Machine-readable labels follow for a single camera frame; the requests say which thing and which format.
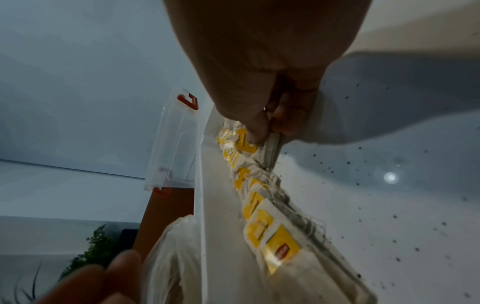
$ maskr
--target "wooden table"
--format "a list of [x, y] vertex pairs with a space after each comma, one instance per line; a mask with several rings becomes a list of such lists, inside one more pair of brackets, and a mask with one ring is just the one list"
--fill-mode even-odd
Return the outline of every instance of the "wooden table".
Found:
[[181, 188], [171, 188], [168, 194], [152, 192], [133, 245], [142, 262], [168, 225], [194, 213], [194, 192]]

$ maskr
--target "transparent storage container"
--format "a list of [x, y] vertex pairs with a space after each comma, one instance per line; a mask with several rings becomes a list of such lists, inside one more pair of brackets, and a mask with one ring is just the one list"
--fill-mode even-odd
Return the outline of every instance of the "transparent storage container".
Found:
[[170, 94], [161, 113], [145, 190], [195, 188], [198, 109], [197, 98], [188, 91]]

